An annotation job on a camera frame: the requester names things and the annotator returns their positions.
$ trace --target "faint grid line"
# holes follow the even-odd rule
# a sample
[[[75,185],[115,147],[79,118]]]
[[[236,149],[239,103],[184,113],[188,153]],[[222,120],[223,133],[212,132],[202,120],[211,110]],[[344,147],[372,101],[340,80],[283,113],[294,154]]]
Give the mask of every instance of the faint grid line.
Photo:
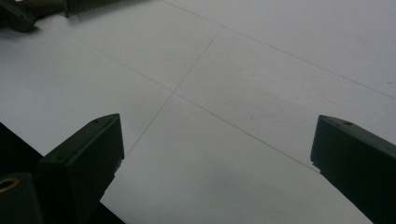
[[[276,151],[276,152],[278,152],[278,153],[281,153],[281,154],[283,154],[284,156],[288,157],[289,159],[291,159],[291,160],[293,160],[293,161],[296,161],[297,163],[300,163],[302,166],[304,166],[304,167],[310,169],[311,171],[313,171],[313,172],[315,172],[315,173],[318,173],[318,171],[316,171],[315,169],[313,169],[313,168],[307,166],[306,164],[304,164],[304,163],[302,163],[302,162],[300,162],[300,161],[297,161],[296,159],[294,159],[293,157],[289,156],[289,155],[286,154],[285,152],[282,152],[281,150],[279,150],[279,149],[277,149],[277,148],[275,148],[275,147],[269,145],[268,143],[264,142],[264,141],[261,140],[260,138],[258,138],[258,137],[256,137],[256,136],[252,135],[251,133],[246,132],[245,130],[243,130],[243,129],[237,127],[236,125],[232,124],[231,122],[227,121],[226,119],[223,119],[223,118],[219,117],[218,115],[216,115],[216,114],[210,112],[209,110],[207,110],[207,109],[205,109],[204,107],[202,107],[202,106],[196,104],[195,102],[193,102],[193,101],[187,99],[186,97],[184,97],[184,96],[178,94],[177,92],[174,92],[174,94],[177,95],[177,96],[179,96],[179,97],[181,97],[181,98],[183,98],[184,100],[186,100],[186,101],[192,103],[193,105],[196,105],[196,106],[200,107],[201,109],[203,109],[203,110],[206,111],[207,113],[209,113],[209,114],[215,116],[216,118],[218,118],[218,119],[220,119],[220,120],[222,120],[222,121],[224,121],[224,122],[230,124],[231,126],[235,127],[235,129],[237,129],[237,130],[241,131],[242,133],[245,133],[245,134],[247,134],[248,136],[250,136],[250,137],[252,137],[252,138],[258,140],[259,142],[265,144],[266,146],[270,147],[270,148],[273,149],[274,151]]]
[[[382,91],[375,90],[375,89],[373,89],[373,88],[371,88],[371,87],[368,87],[368,86],[366,86],[366,85],[364,85],[364,84],[361,84],[361,83],[359,83],[358,81],[355,81],[355,80],[353,80],[353,79],[351,79],[351,78],[344,77],[343,75],[340,75],[340,74],[338,74],[338,73],[335,73],[335,72],[333,72],[333,71],[331,71],[331,70],[329,70],[329,69],[327,69],[327,68],[324,68],[324,67],[322,67],[322,66],[320,66],[320,65],[317,65],[317,64],[315,64],[315,63],[311,63],[311,62],[309,62],[308,60],[306,60],[306,59],[304,59],[304,58],[300,58],[299,56],[296,56],[296,55],[294,55],[294,54],[288,53],[287,51],[285,51],[285,50],[283,50],[283,49],[279,49],[279,48],[277,48],[277,47],[275,47],[275,46],[272,46],[272,45],[270,45],[270,44],[268,44],[268,43],[265,43],[265,42],[263,42],[263,41],[261,41],[261,40],[259,40],[259,39],[256,39],[256,38],[254,38],[254,37],[251,37],[251,36],[249,36],[249,35],[245,35],[245,34],[239,32],[239,31],[236,31],[236,30],[234,30],[234,29],[232,29],[232,28],[230,28],[230,27],[228,27],[228,26],[224,26],[224,27],[227,28],[227,29],[229,29],[229,30],[231,30],[231,31],[233,31],[233,32],[236,32],[237,34],[243,35],[243,36],[245,36],[245,37],[247,37],[247,38],[250,38],[250,39],[252,39],[252,40],[254,40],[254,41],[257,41],[257,42],[259,42],[259,43],[261,43],[261,44],[264,44],[265,46],[267,46],[267,47],[269,47],[269,48],[271,48],[271,49],[275,49],[275,50],[277,50],[277,51],[280,51],[280,52],[282,52],[282,53],[285,53],[285,54],[287,54],[287,55],[289,55],[289,56],[291,56],[291,57],[293,57],[293,58],[295,58],[295,59],[298,59],[298,60],[300,60],[300,61],[302,61],[302,62],[305,62],[305,63],[309,63],[309,64],[311,64],[311,65],[313,65],[313,66],[315,66],[315,67],[317,67],[317,68],[320,68],[320,69],[322,69],[322,70],[324,70],[324,71],[326,71],[326,72],[328,72],[328,73],[330,73],[330,74],[333,74],[333,75],[335,75],[335,76],[341,77],[341,78],[343,78],[343,79],[345,79],[345,80],[348,80],[348,81],[350,81],[350,82],[353,82],[353,83],[355,83],[355,84],[357,84],[357,85],[359,85],[359,86],[362,86],[362,87],[364,87],[364,88],[367,88],[367,89],[370,90],[370,91],[375,91],[375,92],[377,92],[377,93],[379,93],[379,94],[382,94],[382,95],[384,95],[384,96],[388,96],[390,99],[396,100],[396,97],[394,97],[394,96],[388,95],[388,94],[386,94],[386,93],[384,93],[384,92],[382,92]]]
[[[179,86],[179,85],[183,82],[183,80],[190,74],[190,72],[192,71],[193,67],[195,67],[195,65],[200,61],[200,59],[202,58],[202,56],[205,54],[206,50],[212,45],[213,41],[218,37],[218,35],[220,34],[220,32],[221,32],[221,30],[222,30],[223,28],[227,28],[227,27],[221,26],[221,28],[219,29],[218,33],[215,35],[215,37],[213,37],[213,39],[210,41],[210,43],[206,46],[206,48],[204,49],[204,51],[201,53],[201,55],[198,57],[198,59],[195,61],[195,63],[194,63],[194,64],[192,65],[192,67],[190,68],[190,70],[189,70],[189,72],[187,73],[187,75],[184,76],[183,79],[177,84],[177,86],[176,86],[176,88],[175,88],[174,91],[173,91],[173,90],[169,90],[169,89],[166,88],[164,85],[162,85],[162,84],[156,82],[155,80],[151,79],[150,77],[146,77],[145,75],[143,75],[143,74],[137,72],[137,71],[134,70],[132,67],[130,67],[128,64],[125,64],[125,63],[120,62],[119,60],[117,60],[117,59],[111,57],[110,55],[108,55],[108,54],[102,52],[101,50],[95,48],[94,46],[88,44],[86,41],[81,40],[81,39],[79,39],[78,37],[76,37],[76,36],[74,36],[74,35],[70,35],[70,34],[69,34],[69,35],[72,36],[72,37],[74,37],[76,40],[78,40],[78,41],[80,41],[80,42],[86,44],[88,47],[90,47],[90,48],[96,50],[97,52],[99,52],[99,53],[105,55],[106,57],[108,57],[109,59],[115,61],[116,63],[119,63],[120,65],[123,65],[123,66],[125,66],[125,67],[131,69],[132,71],[136,72],[138,75],[140,75],[140,76],[142,76],[142,77],[145,77],[145,78],[147,78],[149,81],[152,81],[152,82],[158,84],[159,86],[163,87],[164,89],[166,89],[166,90],[172,92],[172,93],[169,95],[169,97],[166,99],[165,103],[161,106],[161,108],[160,108],[160,109],[158,110],[158,112],[155,114],[154,118],[153,118],[153,119],[151,120],[151,122],[148,124],[148,126],[146,127],[146,129],[140,134],[140,136],[139,136],[139,137],[137,138],[137,140],[134,142],[134,144],[132,145],[131,149],[129,150],[129,152],[128,152],[128,154],[125,156],[125,158],[127,158],[128,155],[133,151],[134,147],[137,145],[137,143],[140,141],[140,139],[142,138],[142,136],[143,136],[143,135],[146,133],[146,131],[149,129],[149,127],[151,126],[151,124],[153,123],[153,121],[158,117],[158,115],[159,115],[160,112],[163,110],[163,108],[165,107],[165,105],[169,102],[170,98],[175,94],[175,95],[177,95],[177,96],[179,96],[179,97],[185,99],[186,101],[192,103],[193,105],[198,106],[199,108],[201,108],[201,109],[203,109],[204,111],[206,111],[207,113],[209,113],[209,114],[215,116],[216,118],[218,118],[218,119],[220,119],[220,120],[222,120],[222,121],[224,121],[224,122],[230,124],[231,126],[235,127],[235,128],[236,128],[237,130],[239,130],[240,132],[245,133],[245,134],[247,134],[248,136],[250,136],[250,137],[252,137],[252,138],[258,140],[259,142],[261,142],[261,143],[263,143],[263,144],[265,144],[266,146],[268,146],[269,148],[273,149],[274,151],[276,151],[276,152],[278,152],[278,153],[281,153],[282,155],[284,155],[284,156],[290,158],[291,160],[296,161],[297,163],[300,163],[302,166],[308,168],[309,170],[311,170],[311,171],[313,171],[313,172],[315,172],[315,173],[318,173],[318,171],[316,171],[316,170],[314,170],[313,168],[307,166],[306,164],[304,164],[304,163],[302,163],[302,162],[300,162],[300,161],[297,161],[297,160],[294,159],[293,157],[291,157],[291,156],[287,155],[286,153],[282,152],[281,150],[279,150],[279,149],[277,149],[277,148],[275,148],[275,147],[269,145],[268,143],[264,142],[264,141],[261,140],[260,138],[258,138],[258,137],[256,137],[256,136],[252,135],[251,133],[248,133],[248,132],[242,130],[241,128],[235,126],[235,125],[232,124],[231,122],[229,122],[229,121],[227,121],[227,120],[225,120],[225,119],[219,117],[218,115],[212,113],[211,111],[205,109],[204,107],[202,107],[202,106],[196,104],[195,102],[193,102],[193,101],[187,99],[186,97],[184,97],[184,96],[182,96],[182,95],[180,95],[180,94],[178,94],[178,93],[176,92],[178,86]]]
[[[189,73],[192,71],[192,68],[200,61],[201,57],[205,54],[206,50],[209,48],[209,46],[212,44],[212,42],[216,39],[216,37],[218,37],[220,31],[222,30],[222,27],[219,28],[218,32],[216,33],[215,37],[213,37],[213,39],[209,42],[209,44],[206,46],[206,48],[204,49],[204,51],[200,54],[200,56],[198,57],[198,59],[194,62],[194,64],[191,66],[191,68],[189,69],[189,71],[187,72],[187,75],[189,75]],[[177,90],[177,87],[183,82],[184,78],[186,78],[186,76],[184,76],[181,81],[177,84],[177,86],[175,87],[175,90]],[[151,126],[152,122],[157,118],[157,116],[161,113],[161,111],[163,110],[163,108],[165,107],[165,105],[168,104],[169,99],[175,94],[175,91],[171,91],[172,94],[168,97],[168,99],[166,99],[165,104],[163,104],[163,106],[161,106],[160,110],[157,112],[157,114],[154,116],[154,118],[151,120],[151,122],[149,123],[149,125],[147,126],[147,128],[145,129],[145,131],[142,132],[142,134],[140,134],[139,138],[136,140],[136,142],[134,143],[134,145],[131,147],[131,150],[129,150],[128,154],[126,155],[125,158],[128,157],[128,155],[134,150],[134,147],[137,145],[137,143],[139,142],[140,138],[142,138],[142,136],[146,133],[146,131],[148,130],[148,128]]]
[[[176,5],[172,4],[172,3],[166,2],[166,1],[164,1],[164,0],[161,0],[161,1],[164,2],[165,4],[169,5],[169,6],[176,7],[176,8],[178,8],[178,9],[183,10],[183,11],[186,11],[186,12],[188,12],[188,13],[194,15],[194,16],[197,16],[197,17],[199,17],[199,18],[202,18],[202,19],[204,19],[204,20],[206,20],[206,21],[213,22],[213,23],[215,23],[215,24],[217,24],[217,25],[219,25],[219,26],[224,26],[224,24],[220,24],[220,23],[218,23],[218,22],[216,22],[216,21],[212,21],[212,20],[210,20],[210,19],[208,19],[208,18],[206,18],[206,17],[203,17],[203,16],[201,16],[201,15],[195,14],[195,13],[193,13],[193,12],[191,12],[191,11],[188,11],[186,8],[178,7],[178,6],[176,6]]]
[[[128,158],[128,155],[131,154],[131,152],[134,150],[134,147],[137,145],[137,143],[139,143],[140,138],[143,137],[143,135],[146,133],[146,131],[149,129],[149,127],[151,126],[152,122],[154,122],[154,120],[158,117],[158,115],[160,114],[160,112],[163,110],[163,108],[165,107],[165,105],[168,104],[168,101],[171,99],[171,97],[174,95],[174,93],[171,93],[168,97],[168,99],[166,99],[165,103],[163,104],[163,106],[161,106],[161,108],[158,110],[158,112],[155,114],[154,118],[151,120],[151,122],[148,124],[148,126],[146,127],[145,131],[143,131],[139,138],[137,138],[136,142],[134,142],[134,144],[131,147],[131,150],[129,150],[128,154],[126,154],[126,156],[124,157],[125,160],[126,158]]]
[[[184,10],[184,11],[186,11],[186,12],[191,13],[192,15],[195,15],[195,16],[197,16],[197,17],[203,18],[203,19],[205,19],[205,20],[207,20],[207,21],[211,21],[211,22],[213,22],[213,23],[215,23],[215,24],[217,24],[217,25],[220,25],[220,26],[222,26],[222,27],[225,27],[225,28],[227,28],[227,29],[229,29],[229,30],[231,30],[231,31],[234,31],[234,32],[236,32],[236,33],[238,33],[238,34],[240,34],[240,35],[243,35],[243,36],[245,36],[245,37],[247,37],[247,38],[250,38],[250,39],[252,39],[252,40],[255,40],[255,41],[257,41],[257,42],[259,42],[259,43],[261,43],[261,44],[264,44],[265,46],[270,47],[271,49],[275,49],[275,50],[278,50],[278,51],[280,51],[280,52],[286,53],[286,54],[288,54],[289,56],[291,56],[291,57],[293,57],[293,58],[296,58],[296,59],[298,59],[298,60],[301,60],[301,61],[303,61],[303,62],[305,62],[305,63],[309,63],[309,64],[311,64],[311,65],[313,65],[313,66],[315,66],[315,67],[317,67],[317,68],[320,68],[320,69],[322,69],[322,70],[325,70],[325,71],[329,72],[330,74],[333,74],[333,75],[335,75],[335,76],[341,77],[341,78],[343,78],[343,79],[345,79],[345,80],[348,80],[348,81],[350,81],[350,82],[353,82],[353,83],[355,83],[355,84],[357,84],[357,85],[360,85],[360,86],[362,86],[362,87],[364,87],[364,88],[367,88],[367,89],[370,90],[370,91],[375,91],[375,92],[377,92],[377,93],[379,93],[379,94],[382,94],[382,95],[384,95],[384,96],[388,96],[390,99],[396,100],[396,97],[394,97],[394,96],[388,95],[388,94],[386,94],[386,93],[384,93],[384,92],[382,92],[382,91],[378,91],[378,90],[376,90],[376,89],[374,89],[374,88],[371,88],[371,87],[369,87],[369,86],[366,86],[366,85],[364,85],[364,84],[361,84],[361,83],[359,83],[358,81],[355,81],[355,80],[353,80],[353,79],[351,79],[351,78],[349,78],[349,77],[345,77],[345,76],[343,76],[343,75],[341,75],[341,74],[335,73],[335,72],[332,71],[332,70],[329,70],[329,69],[324,68],[324,67],[322,67],[322,66],[320,66],[320,65],[317,65],[317,64],[315,64],[315,63],[312,63],[312,62],[310,62],[310,61],[308,61],[308,60],[306,60],[306,59],[304,59],[304,58],[301,58],[301,57],[299,57],[299,56],[297,56],[297,55],[291,54],[291,53],[289,53],[289,52],[287,52],[287,51],[285,51],[285,50],[283,50],[283,49],[280,49],[280,48],[277,48],[277,47],[275,47],[275,46],[272,46],[272,45],[270,45],[270,44],[268,44],[268,43],[266,43],[266,42],[264,42],[264,41],[261,41],[261,40],[255,38],[255,37],[252,37],[252,36],[250,36],[250,35],[243,34],[243,33],[239,32],[239,31],[236,31],[235,29],[233,29],[233,28],[231,28],[231,27],[229,27],[229,26],[226,26],[226,25],[224,25],[224,24],[220,24],[220,23],[218,23],[218,22],[212,21],[212,20],[210,20],[210,19],[208,19],[208,18],[205,18],[205,17],[203,17],[203,16],[197,15],[197,14],[191,12],[191,11],[188,11],[188,10],[185,9],[185,8],[178,7],[178,6],[176,6],[176,5],[173,5],[173,4],[171,4],[171,3],[166,2],[166,1],[164,1],[164,0],[161,0],[161,1],[162,1],[162,2],[165,2],[166,4],[168,4],[168,5],[172,6],[172,7],[177,7],[177,8],[179,8],[179,9],[181,9],[181,10]]]
[[[218,32],[216,33],[215,37],[213,37],[213,39],[209,42],[209,44],[206,46],[206,48],[204,49],[204,51],[202,51],[201,55],[198,57],[198,59],[195,61],[195,63],[192,65],[192,67],[189,69],[189,71],[187,72],[187,75],[184,76],[180,82],[177,84],[177,86],[175,87],[175,90],[172,92],[175,92],[178,88],[178,86],[180,86],[180,84],[184,81],[184,79],[186,79],[186,77],[191,73],[192,69],[195,67],[195,65],[201,60],[202,56],[204,56],[206,50],[212,45],[213,41],[215,41],[215,39],[219,36],[220,32],[222,31],[222,29],[224,28],[224,26],[221,26],[218,30]]]

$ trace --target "dark object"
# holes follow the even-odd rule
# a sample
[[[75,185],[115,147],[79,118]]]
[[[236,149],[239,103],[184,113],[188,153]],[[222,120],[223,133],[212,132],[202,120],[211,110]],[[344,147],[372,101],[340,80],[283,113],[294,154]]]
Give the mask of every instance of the dark object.
[[[0,176],[7,175],[0,177],[0,202],[25,198],[14,200],[18,210],[0,206],[0,223],[34,211],[36,219],[20,223],[123,223],[99,204],[123,157],[119,115],[88,123],[44,158],[0,123]]]
[[[0,0],[0,26],[25,33],[33,30],[35,22],[36,17],[29,8],[14,0]]]
[[[351,122],[319,116],[311,161],[375,224],[396,223],[396,146]]]
[[[0,27],[17,32],[30,32],[36,19],[64,11],[66,17],[123,0],[0,0]]]

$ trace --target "screw hole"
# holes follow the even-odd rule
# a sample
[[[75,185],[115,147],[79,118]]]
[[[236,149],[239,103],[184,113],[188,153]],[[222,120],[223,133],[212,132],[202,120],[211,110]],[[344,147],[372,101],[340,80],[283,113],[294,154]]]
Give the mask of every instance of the screw hole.
[[[0,181],[0,193],[5,192],[9,189],[13,189],[15,186],[20,183],[20,180],[18,178],[7,178],[2,181]]]

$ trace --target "white surface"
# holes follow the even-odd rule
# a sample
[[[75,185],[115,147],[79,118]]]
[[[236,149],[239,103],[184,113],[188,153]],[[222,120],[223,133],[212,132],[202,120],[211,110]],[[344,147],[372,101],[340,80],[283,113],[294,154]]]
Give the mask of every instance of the white surface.
[[[120,113],[127,223],[369,223],[309,150],[319,114],[396,143],[394,1],[166,2],[0,30],[1,122],[46,154]]]
[[[396,98],[393,0],[165,1]]]
[[[2,30],[0,49],[0,120],[43,155],[112,113],[128,153],[171,94],[55,27]]]
[[[370,223],[316,172],[172,96],[102,200],[127,223]]]
[[[396,142],[393,99],[227,28],[177,93],[305,164],[320,114]]]
[[[162,1],[119,7],[71,21],[58,17],[53,25],[169,90],[187,75],[220,29]]]

